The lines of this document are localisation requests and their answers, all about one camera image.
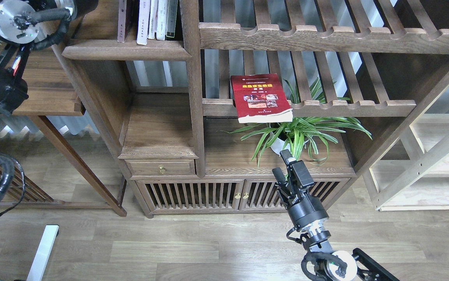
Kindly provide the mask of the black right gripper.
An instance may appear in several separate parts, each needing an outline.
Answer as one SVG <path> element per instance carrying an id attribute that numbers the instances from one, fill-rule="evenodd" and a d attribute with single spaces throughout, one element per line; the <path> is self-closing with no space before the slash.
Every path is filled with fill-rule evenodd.
<path id="1" fill-rule="evenodd" d="M 280 151 L 287 167 L 287 178 L 279 167 L 273 174 L 278 185 L 278 194 L 285 205 L 296 231 L 306 231 L 312 222 L 326 220 L 329 215 L 318 197 L 309 192 L 314 180 L 302 160 L 296 160 L 289 150 Z"/>

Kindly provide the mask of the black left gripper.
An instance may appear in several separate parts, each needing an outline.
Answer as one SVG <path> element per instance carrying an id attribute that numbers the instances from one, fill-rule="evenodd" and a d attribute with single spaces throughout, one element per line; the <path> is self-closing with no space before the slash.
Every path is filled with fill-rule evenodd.
<path id="1" fill-rule="evenodd" d="M 96 9 L 98 0 L 75 0 L 74 4 L 74 18 L 78 18 Z"/>

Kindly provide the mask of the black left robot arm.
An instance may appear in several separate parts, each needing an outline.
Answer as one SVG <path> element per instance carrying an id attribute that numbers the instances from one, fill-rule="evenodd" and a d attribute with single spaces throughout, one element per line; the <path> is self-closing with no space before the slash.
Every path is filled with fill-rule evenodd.
<path id="1" fill-rule="evenodd" d="M 0 0 L 0 115 L 28 98 L 23 80 L 32 50 L 62 42 L 70 23 L 96 9 L 97 0 Z"/>

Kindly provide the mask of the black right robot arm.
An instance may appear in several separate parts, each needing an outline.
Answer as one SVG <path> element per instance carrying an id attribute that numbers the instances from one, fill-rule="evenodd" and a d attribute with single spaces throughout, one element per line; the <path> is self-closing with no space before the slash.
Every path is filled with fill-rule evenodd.
<path id="1" fill-rule="evenodd" d="M 301 244 L 306 254 L 301 269 L 312 281 L 351 281 L 356 276 L 364 281 L 395 281 L 397 278 L 361 249 L 335 251 L 329 243 L 330 232 L 324 227 L 329 219 L 320 199 L 310 194 L 314 181 L 303 161 L 289 150 L 280 153 L 287 174 L 277 167 L 273 174 L 278 194 L 292 220 L 287 238 Z"/>

